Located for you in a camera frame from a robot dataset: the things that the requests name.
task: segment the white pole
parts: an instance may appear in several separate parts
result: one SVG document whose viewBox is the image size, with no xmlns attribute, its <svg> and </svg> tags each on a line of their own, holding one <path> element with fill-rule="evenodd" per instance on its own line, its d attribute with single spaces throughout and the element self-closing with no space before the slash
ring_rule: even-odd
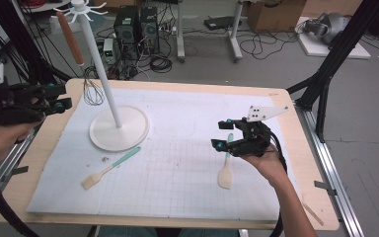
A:
<svg viewBox="0 0 379 237">
<path fill-rule="evenodd" d="M 232 35 L 230 36 L 231 39 L 236 37 L 236 34 L 238 33 L 238 27 L 239 27 L 239 21 L 241 19 L 243 9 L 243 1 L 238 1 L 236 4 L 236 10 L 235 10 L 235 19 L 233 20 L 233 29 L 232 29 Z"/>
<path fill-rule="evenodd" d="M 112 94 L 111 87 L 109 84 L 109 79 L 107 78 L 103 61 L 101 60 L 100 53 L 98 52 L 97 44 L 95 43 L 95 38 L 91 30 L 91 25 L 89 24 L 89 21 L 84 14 L 80 14 L 78 18 L 79 18 L 79 23 L 81 24 L 81 27 L 82 27 L 82 31 L 84 32 L 85 39 L 88 44 L 88 48 L 91 51 L 92 58 L 94 59 L 95 67 L 97 67 L 98 76 L 101 79 L 104 92 L 106 93 L 107 99 L 109 101 L 109 105 L 110 105 L 110 108 L 115 120 L 116 128 L 121 128 L 119 113 L 118 113 L 118 110 L 116 109 L 113 94 Z"/>
</svg>

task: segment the black metal pole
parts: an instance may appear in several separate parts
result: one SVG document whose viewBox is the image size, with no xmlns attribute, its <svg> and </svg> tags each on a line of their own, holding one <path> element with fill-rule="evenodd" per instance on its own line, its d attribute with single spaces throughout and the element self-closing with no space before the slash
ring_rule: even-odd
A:
<svg viewBox="0 0 379 237">
<path fill-rule="evenodd" d="M 306 88 L 301 98 L 296 100 L 296 105 L 306 111 L 311 111 L 320 97 L 316 132 L 321 142 L 325 142 L 323 132 L 331 80 L 378 14 L 379 0 L 363 0 L 319 70 L 312 77 L 287 89 L 292 94 Z"/>
</svg>

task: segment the teal handle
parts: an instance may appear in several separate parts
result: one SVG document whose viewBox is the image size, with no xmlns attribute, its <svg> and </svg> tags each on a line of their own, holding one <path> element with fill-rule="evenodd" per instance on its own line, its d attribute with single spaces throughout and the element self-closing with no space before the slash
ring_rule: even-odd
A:
<svg viewBox="0 0 379 237">
<path fill-rule="evenodd" d="M 229 133 L 229 135 L 227 136 L 227 143 L 232 142 L 232 141 L 233 141 L 233 133 Z M 230 153 L 226 152 L 226 158 L 229 158 L 229 157 L 230 157 Z"/>
<path fill-rule="evenodd" d="M 119 158 L 117 161 L 115 161 L 113 163 L 113 168 L 119 164 L 121 164 L 123 161 L 125 161 L 126 159 L 130 158 L 131 156 L 133 156 L 135 153 L 137 153 L 139 150 L 141 150 L 141 147 L 140 146 L 137 146 L 137 147 L 134 147 L 133 149 L 131 149 L 130 151 L 128 151 L 127 154 L 125 154 L 123 157 Z"/>
</svg>

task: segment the wooden handle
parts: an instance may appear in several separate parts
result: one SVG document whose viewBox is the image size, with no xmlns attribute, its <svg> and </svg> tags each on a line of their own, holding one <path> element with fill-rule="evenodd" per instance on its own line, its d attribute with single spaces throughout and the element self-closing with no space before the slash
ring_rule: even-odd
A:
<svg viewBox="0 0 379 237">
<path fill-rule="evenodd" d="M 79 49 L 78 43 L 76 42 L 76 39 L 73 36 L 72 31 L 70 30 L 69 24 L 66 21 L 66 18 L 61 12 L 57 12 L 56 15 L 59 20 L 61 30 L 63 31 L 64 37 L 66 38 L 67 44 L 70 47 L 70 51 L 72 52 L 76 63 L 78 63 L 79 66 L 82 66 L 84 64 L 84 59 L 82 57 L 82 53 Z"/>
</svg>

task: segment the computer tower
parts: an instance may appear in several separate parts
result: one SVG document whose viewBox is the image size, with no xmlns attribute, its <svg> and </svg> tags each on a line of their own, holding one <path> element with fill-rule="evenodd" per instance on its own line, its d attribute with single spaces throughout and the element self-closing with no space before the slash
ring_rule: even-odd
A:
<svg viewBox="0 0 379 237">
<path fill-rule="evenodd" d="M 140 24 L 143 36 L 143 52 L 145 54 L 158 54 L 160 49 L 157 8 L 142 8 L 140 12 Z"/>
<path fill-rule="evenodd" d="M 142 40 L 138 9 L 136 6 L 120 6 L 114 21 L 114 31 L 122 59 L 137 60 L 138 45 Z"/>
</svg>

